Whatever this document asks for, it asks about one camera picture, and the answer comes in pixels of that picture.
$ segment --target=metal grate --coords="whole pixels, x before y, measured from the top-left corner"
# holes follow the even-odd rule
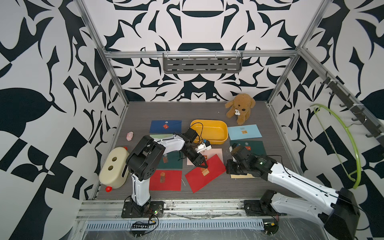
[[[129,230],[136,220],[122,221],[88,221],[87,231],[119,231]],[[222,230],[222,229],[253,229],[264,230],[262,219],[204,219],[204,220],[163,220],[156,230]]]
[[[163,57],[164,73],[239,73],[242,58],[171,58]]]

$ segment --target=brown stuffed dog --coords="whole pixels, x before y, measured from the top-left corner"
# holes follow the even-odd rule
[[[237,124],[243,125],[251,115],[251,108],[255,106],[256,102],[251,96],[246,93],[239,94],[234,100],[225,104],[225,108],[231,109],[227,112],[227,117],[231,118],[237,115]]]

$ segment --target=dark green envelope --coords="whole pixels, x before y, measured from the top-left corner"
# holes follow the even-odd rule
[[[250,150],[253,154],[263,155],[266,154],[263,141],[251,141],[251,140],[231,140],[230,145],[234,143],[240,144]]]
[[[157,169],[183,169],[183,157],[181,151],[169,152],[160,159]]]

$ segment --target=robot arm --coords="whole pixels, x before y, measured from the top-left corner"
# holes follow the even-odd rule
[[[305,200],[286,197],[268,190],[257,205],[247,205],[252,212],[268,215],[287,213],[324,226],[325,230],[339,240],[352,240],[360,217],[352,192],[342,188],[337,191],[322,186],[285,168],[271,157],[256,156],[243,146],[232,146],[234,159],[228,160],[227,173],[252,174],[278,184]]]
[[[135,146],[126,160],[132,176],[132,201],[142,212],[146,212],[148,206],[149,178],[155,173],[163,154],[172,151],[182,151],[196,167],[207,168],[205,157],[200,153],[203,150],[211,149],[209,141],[194,146],[193,141],[197,137],[195,130],[189,128],[186,133],[173,135],[164,139],[153,139],[144,136]]]

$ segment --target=pink toy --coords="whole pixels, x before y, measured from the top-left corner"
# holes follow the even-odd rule
[[[133,138],[133,132],[129,132],[127,134],[127,140],[130,141],[130,140],[132,140],[132,138]]]

